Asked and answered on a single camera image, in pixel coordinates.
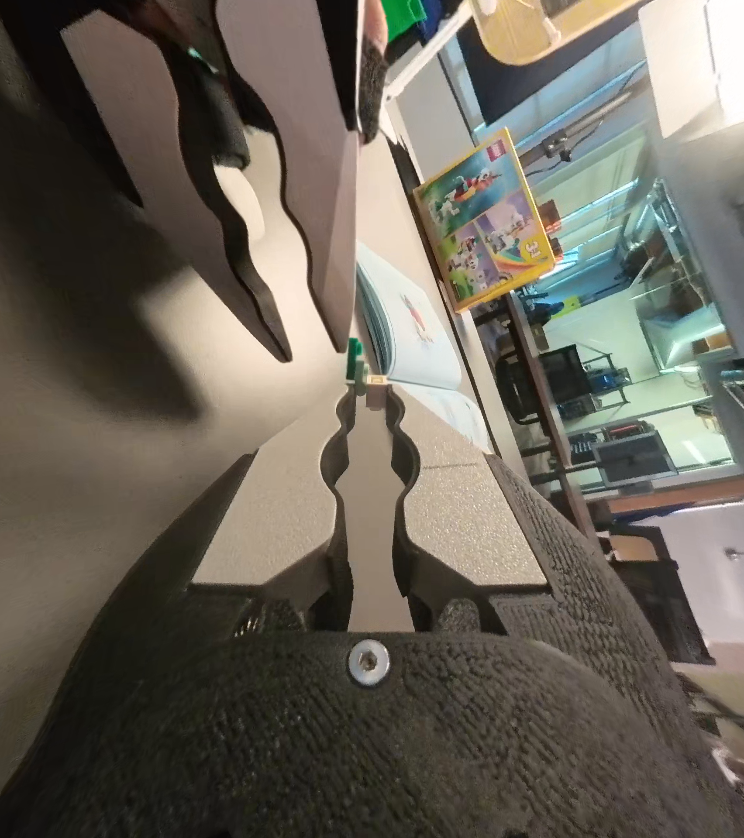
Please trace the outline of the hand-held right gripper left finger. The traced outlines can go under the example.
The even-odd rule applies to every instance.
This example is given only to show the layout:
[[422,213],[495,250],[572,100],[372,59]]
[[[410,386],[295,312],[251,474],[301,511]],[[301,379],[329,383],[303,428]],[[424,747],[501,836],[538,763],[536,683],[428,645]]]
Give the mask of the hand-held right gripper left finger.
[[315,629],[346,630],[354,597],[344,501],[353,386],[337,386],[257,450],[192,589],[287,601]]

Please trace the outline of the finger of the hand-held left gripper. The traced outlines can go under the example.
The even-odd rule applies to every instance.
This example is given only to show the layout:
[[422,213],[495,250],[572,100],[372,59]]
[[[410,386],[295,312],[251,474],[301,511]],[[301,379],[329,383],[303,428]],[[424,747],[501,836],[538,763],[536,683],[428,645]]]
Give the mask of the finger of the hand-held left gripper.
[[268,111],[283,207],[307,253],[327,335],[347,349],[355,310],[358,81],[363,2],[223,1],[215,23],[231,72]]
[[124,163],[141,213],[275,359],[293,351],[251,257],[246,220],[227,199],[211,131],[185,60],[104,12],[65,28],[63,43]]

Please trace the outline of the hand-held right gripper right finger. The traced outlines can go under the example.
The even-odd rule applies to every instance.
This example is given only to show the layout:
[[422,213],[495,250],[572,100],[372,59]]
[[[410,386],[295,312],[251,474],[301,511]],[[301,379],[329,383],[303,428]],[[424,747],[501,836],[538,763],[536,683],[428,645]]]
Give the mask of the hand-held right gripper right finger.
[[464,601],[477,630],[503,630],[495,600],[544,597],[551,586],[491,456],[399,386],[388,390],[386,423],[403,485],[392,565],[413,628],[433,630]]

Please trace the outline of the green mint lego plate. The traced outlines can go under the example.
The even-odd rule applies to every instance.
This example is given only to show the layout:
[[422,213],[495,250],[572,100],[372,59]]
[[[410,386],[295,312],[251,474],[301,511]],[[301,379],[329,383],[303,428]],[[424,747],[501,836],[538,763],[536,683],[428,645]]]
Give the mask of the green mint lego plate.
[[347,385],[354,388],[356,397],[366,395],[368,369],[365,360],[365,349],[363,343],[351,337],[348,340],[346,352],[346,374]]

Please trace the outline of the yellow lego box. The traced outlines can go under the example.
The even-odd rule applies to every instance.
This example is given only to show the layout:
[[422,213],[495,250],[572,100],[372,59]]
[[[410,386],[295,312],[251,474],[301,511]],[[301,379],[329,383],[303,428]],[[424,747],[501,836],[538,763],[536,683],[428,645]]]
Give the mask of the yellow lego box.
[[556,266],[507,128],[412,190],[455,313],[538,281]]

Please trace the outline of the black office chair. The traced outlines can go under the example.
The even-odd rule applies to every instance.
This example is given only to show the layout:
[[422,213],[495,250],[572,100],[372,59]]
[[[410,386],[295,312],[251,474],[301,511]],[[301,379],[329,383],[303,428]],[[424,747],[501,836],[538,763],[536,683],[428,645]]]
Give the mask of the black office chair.
[[495,380],[503,406],[518,425],[542,423],[541,403],[529,367],[518,360],[498,359]]

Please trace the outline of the green plastic bin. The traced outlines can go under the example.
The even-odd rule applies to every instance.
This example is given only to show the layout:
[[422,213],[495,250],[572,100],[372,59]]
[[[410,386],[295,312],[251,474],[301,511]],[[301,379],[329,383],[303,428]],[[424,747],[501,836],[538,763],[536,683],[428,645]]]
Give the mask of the green plastic bin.
[[401,42],[412,46],[419,40],[418,27],[427,20],[422,1],[381,1],[387,24],[388,46]]

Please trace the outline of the open instruction booklet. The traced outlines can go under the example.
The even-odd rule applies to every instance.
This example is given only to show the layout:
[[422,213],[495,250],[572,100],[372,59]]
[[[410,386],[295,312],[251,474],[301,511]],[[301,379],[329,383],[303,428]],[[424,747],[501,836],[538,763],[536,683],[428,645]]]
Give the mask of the open instruction booklet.
[[378,371],[492,453],[482,411],[459,390],[461,363],[431,299],[361,241],[356,254],[360,309]]

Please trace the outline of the wooden tilting book stand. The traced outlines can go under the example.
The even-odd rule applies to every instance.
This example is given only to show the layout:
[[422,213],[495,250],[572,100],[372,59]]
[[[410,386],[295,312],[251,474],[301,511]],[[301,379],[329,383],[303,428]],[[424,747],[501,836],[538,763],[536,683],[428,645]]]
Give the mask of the wooden tilting book stand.
[[533,63],[593,31],[637,1],[462,1],[443,18],[428,44],[387,82],[384,103],[397,99],[409,83],[467,24],[473,23],[488,53],[500,63]]

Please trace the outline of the metal light stand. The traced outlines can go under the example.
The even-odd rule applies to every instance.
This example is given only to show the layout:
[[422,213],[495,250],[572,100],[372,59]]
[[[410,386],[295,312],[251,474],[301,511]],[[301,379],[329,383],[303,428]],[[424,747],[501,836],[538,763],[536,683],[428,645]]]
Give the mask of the metal light stand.
[[533,142],[519,156],[524,173],[549,173],[571,162],[577,147],[649,87],[648,61],[643,58],[536,131]]

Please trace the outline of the white light panel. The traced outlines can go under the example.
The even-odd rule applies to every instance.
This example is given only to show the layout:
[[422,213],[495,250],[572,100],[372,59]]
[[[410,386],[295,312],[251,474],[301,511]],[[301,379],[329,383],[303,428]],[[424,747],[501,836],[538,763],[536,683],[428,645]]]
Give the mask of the white light panel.
[[664,140],[744,123],[744,1],[654,1],[639,8]]

